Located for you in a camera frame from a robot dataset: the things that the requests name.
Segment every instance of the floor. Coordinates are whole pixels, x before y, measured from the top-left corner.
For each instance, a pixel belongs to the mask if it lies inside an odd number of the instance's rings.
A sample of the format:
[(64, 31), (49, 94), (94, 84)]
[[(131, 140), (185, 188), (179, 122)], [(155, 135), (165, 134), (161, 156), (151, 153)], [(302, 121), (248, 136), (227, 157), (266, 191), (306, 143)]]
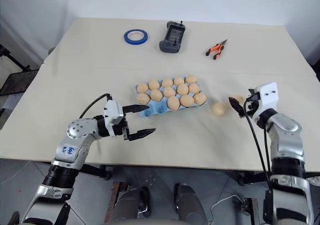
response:
[[(40, 162), (0, 159), (0, 224), (8, 223), (12, 213), (22, 217), (49, 165)], [(151, 192), (152, 218), (177, 219), (173, 210), (175, 183), (187, 183), (197, 193), (205, 213), (217, 201), (237, 194), (240, 198), (257, 198), (260, 222), (267, 185), (256, 183), (240, 186), (233, 173), (188, 168), (116, 167), (110, 180), (80, 173), (68, 203), (71, 206), (68, 224), (99, 225), (104, 222), (113, 181), (129, 182), (133, 186), (148, 186)], [(311, 186), (315, 215), (320, 212), (320, 187)], [(214, 208), (215, 224), (247, 225), (250, 217), (237, 210), (239, 202), (228, 199)]]

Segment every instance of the device screen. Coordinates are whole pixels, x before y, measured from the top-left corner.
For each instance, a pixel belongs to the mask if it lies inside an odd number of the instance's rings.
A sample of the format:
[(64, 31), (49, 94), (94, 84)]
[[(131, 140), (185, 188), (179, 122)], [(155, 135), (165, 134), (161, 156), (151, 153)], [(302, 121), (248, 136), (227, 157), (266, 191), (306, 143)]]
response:
[(170, 30), (166, 36), (166, 39), (172, 42), (177, 41), (178, 43), (181, 43), (183, 31), (184, 31), (183, 28), (170, 27)]

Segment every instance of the blue egg carton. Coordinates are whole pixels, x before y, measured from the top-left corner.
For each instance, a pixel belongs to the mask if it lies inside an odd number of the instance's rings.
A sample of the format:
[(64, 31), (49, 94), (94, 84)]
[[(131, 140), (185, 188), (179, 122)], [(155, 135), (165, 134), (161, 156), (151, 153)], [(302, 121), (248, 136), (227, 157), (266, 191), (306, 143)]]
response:
[[(177, 87), (178, 87), (177, 85), (174, 85), (174, 84), (172, 85), (172, 88), (175, 90), (176, 93), (177, 93)], [(158, 90), (160, 90), (162, 92), (162, 95), (164, 94), (164, 89), (165, 88), (163, 86), (161, 86), (158, 89)], [(145, 94), (147, 94), (150, 97), (150, 93), (151, 93), (151, 90), (148, 89), (148, 91), (146, 91)], [(193, 97), (195, 94), (192, 93), (192, 92), (189, 92), (188, 95)], [(176, 94), (175, 96), (180, 101), (181, 95)], [(141, 117), (150, 117), (150, 116), (155, 115), (155, 114), (164, 114), (166, 112), (171, 112), (172, 110), (168, 107), (167, 101), (168, 101), (168, 98), (165, 97), (164, 95), (163, 95), (163, 98), (161, 99), (161, 101), (154, 101), (154, 100), (150, 99), (150, 101), (147, 104), (149, 106), (149, 108), (146, 109), (146, 110), (141, 111), (140, 112), (140, 116)], [(194, 103), (191, 107), (198, 107), (198, 106), (202, 106), (202, 105), (198, 105), (198, 104)], [(188, 108), (191, 108), (191, 107), (185, 107), (185, 106), (180, 105), (179, 109), (188, 109)]]

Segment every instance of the tape roll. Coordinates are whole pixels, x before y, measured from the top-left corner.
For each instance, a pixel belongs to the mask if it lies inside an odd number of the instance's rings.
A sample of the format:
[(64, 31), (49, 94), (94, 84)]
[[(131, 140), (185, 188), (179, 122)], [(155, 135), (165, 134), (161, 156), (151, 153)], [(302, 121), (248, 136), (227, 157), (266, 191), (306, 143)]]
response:
[[(143, 35), (143, 37), (142, 37), (140, 40), (131, 40), (129, 37), (130, 37), (132, 34), (141, 34), (141, 35)], [(128, 44), (131, 44), (131, 45), (140, 45), (140, 44), (145, 43), (145, 42), (148, 40), (148, 34), (147, 34), (146, 31), (141, 30), (141, 29), (132, 29), (132, 30), (127, 31), (127, 32), (124, 34), (124, 40), (125, 40)]]

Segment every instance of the handheld device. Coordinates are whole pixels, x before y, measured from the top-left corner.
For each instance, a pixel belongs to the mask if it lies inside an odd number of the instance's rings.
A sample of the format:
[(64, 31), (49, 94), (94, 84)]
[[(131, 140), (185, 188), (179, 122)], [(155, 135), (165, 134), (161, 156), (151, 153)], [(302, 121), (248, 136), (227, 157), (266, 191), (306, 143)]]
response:
[(185, 25), (174, 21), (168, 21), (168, 28), (164, 40), (159, 42), (159, 48), (164, 53), (176, 54), (180, 50), (182, 37), (186, 30)]

